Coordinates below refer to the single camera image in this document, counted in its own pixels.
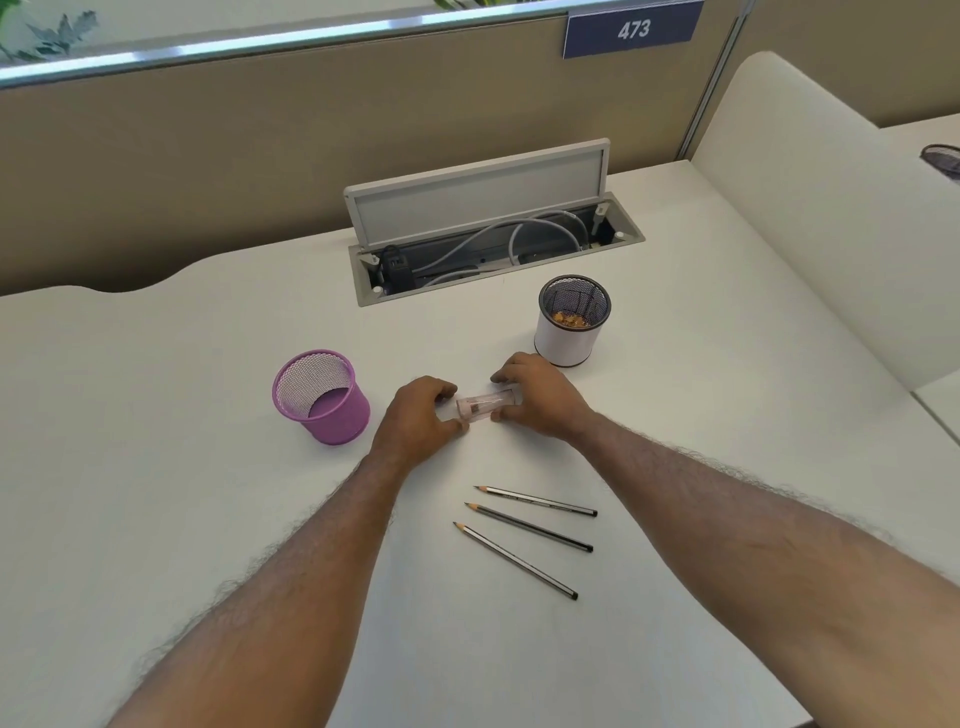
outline blue sign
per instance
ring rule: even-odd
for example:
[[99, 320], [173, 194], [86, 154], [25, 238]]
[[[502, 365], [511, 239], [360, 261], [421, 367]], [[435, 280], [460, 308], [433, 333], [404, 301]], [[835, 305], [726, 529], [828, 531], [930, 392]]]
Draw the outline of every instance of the blue sign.
[[703, 8], [704, 0], [680, 0], [605, 11], [572, 12], [566, 20], [564, 58], [686, 43], [693, 38]]

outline purple mesh pencil holder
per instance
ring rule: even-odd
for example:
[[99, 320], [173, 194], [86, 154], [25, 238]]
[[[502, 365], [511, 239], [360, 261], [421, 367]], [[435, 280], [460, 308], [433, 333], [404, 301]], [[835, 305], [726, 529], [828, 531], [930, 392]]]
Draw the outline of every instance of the purple mesh pencil holder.
[[357, 386], [347, 358], [315, 349], [283, 365], [274, 379], [279, 413], [298, 422], [325, 445], [343, 445], [370, 421], [370, 403]]

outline hand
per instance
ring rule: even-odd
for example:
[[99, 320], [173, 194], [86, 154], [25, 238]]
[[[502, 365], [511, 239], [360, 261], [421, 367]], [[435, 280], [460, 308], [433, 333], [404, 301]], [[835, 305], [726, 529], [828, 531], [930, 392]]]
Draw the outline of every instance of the hand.
[[494, 410], [494, 422], [515, 422], [541, 435], [571, 442], [589, 427], [596, 414], [560, 370], [539, 354], [515, 353], [490, 381], [519, 384], [523, 393], [523, 404]]
[[463, 420], [441, 422], [434, 405], [449, 400], [457, 385], [432, 376], [414, 379], [396, 390], [383, 422], [373, 435], [371, 455], [412, 471], [469, 425]]

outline pencil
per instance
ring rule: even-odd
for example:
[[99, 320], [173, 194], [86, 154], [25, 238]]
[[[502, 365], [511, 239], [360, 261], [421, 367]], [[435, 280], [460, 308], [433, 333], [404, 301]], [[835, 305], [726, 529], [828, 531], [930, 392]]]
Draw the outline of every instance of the pencil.
[[516, 566], [519, 566], [521, 569], [523, 569], [523, 570], [526, 571], [527, 573], [533, 574], [534, 576], [537, 577], [537, 579], [539, 579], [540, 581], [542, 581], [542, 582], [545, 583], [545, 584], [549, 584], [551, 587], [553, 587], [554, 589], [556, 589], [558, 592], [561, 592], [561, 593], [569, 596], [569, 597], [570, 597], [571, 599], [573, 599], [574, 601], [576, 601], [576, 600], [577, 600], [577, 597], [580, 596], [580, 595], [578, 595], [576, 592], [574, 592], [572, 589], [570, 589], [568, 586], [566, 586], [565, 584], [562, 584], [561, 582], [557, 581], [555, 578], [553, 578], [553, 577], [550, 576], [549, 574], [543, 573], [543, 572], [542, 572], [541, 570], [539, 570], [537, 567], [535, 567], [535, 566], [533, 566], [533, 565], [531, 565], [531, 564], [528, 564], [527, 562], [525, 562], [523, 559], [519, 558], [518, 556], [514, 556], [514, 554], [512, 554], [512, 553], [511, 553], [510, 551], [508, 551], [506, 548], [504, 548], [503, 546], [498, 546], [498, 545], [495, 544], [493, 541], [491, 541], [490, 539], [488, 539], [486, 536], [480, 535], [479, 533], [477, 533], [476, 531], [474, 531], [474, 530], [473, 530], [472, 528], [470, 528], [469, 526], [464, 525], [463, 523], [457, 523], [456, 521], [454, 521], [453, 524], [454, 524], [455, 526], [457, 526], [457, 528], [459, 528], [461, 531], [463, 531], [464, 533], [466, 533], [468, 536], [470, 536], [470, 538], [473, 539], [474, 541], [477, 541], [477, 542], [479, 542], [480, 544], [483, 544], [484, 546], [486, 546], [486, 547], [487, 547], [489, 550], [491, 550], [491, 551], [496, 551], [496, 552], [497, 552], [498, 554], [500, 554], [503, 558], [507, 559], [507, 561], [513, 562]]
[[555, 508], [558, 511], [566, 511], [568, 513], [581, 513], [584, 516], [593, 516], [596, 517], [597, 512], [592, 508], [587, 508], [583, 505], [570, 505], [569, 503], [561, 503], [558, 500], [550, 500], [545, 497], [537, 496], [527, 496], [523, 493], [514, 493], [513, 491], [503, 491], [499, 488], [489, 488], [486, 485], [474, 485], [478, 491], [483, 491], [484, 493], [489, 493], [491, 496], [497, 497], [508, 497], [510, 500], [520, 500], [524, 503], [533, 503], [534, 505], [542, 505], [547, 508]]
[[556, 531], [550, 531], [542, 526], [538, 526], [535, 523], [529, 523], [527, 521], [521, 521], [520, 519], [514, 518], [513, 516], [508, 516], [506, 513], [500, 513], [499, 511], [494, 511], [492, 508], [488, 508], [485, 505], [480, 505], [479, 503], [465, 503], [466, 506], [472, 508], [477, 513], [482, 513], [485, 516], [490, 516], [491, 518], [497, 519], [498, 521], [503, 521], [504, 523], [509, 523], [510, 525], [515, 525], [520, 528], [523, 528], [533, 533], [538, 533], [541, 536], [546, 536], [548, 539], [553, 539], [554, 541], [559, 541], [561, 544], [567, 544], [568, 546], [573, 546], [574, 548], [580, 548], [587, 553], [593, 552], [593, 546], [590, 544], [585, 544], [582, 541], [577, 541], [576, 539], [571, 539], [569, 536], [565, 536], [562, 533], [557, 533]]

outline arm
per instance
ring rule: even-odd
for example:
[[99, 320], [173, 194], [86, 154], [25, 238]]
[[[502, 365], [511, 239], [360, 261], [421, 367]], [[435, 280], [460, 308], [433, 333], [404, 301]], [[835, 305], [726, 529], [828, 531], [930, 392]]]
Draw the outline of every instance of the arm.
[[186, 634], [111, 728], [325, 725], [396, 494], [410, 471], [467, 429], [434, 412], [434, 400], [456, 390], [430, 376], [401, 387], [353, 474]]
[[960, 715], [960, 589], [828, 513], [593, 412], [558, 370], [515, 354], [493, 413], [580, 451], [667, 566], [824, 728], [947, 726]]

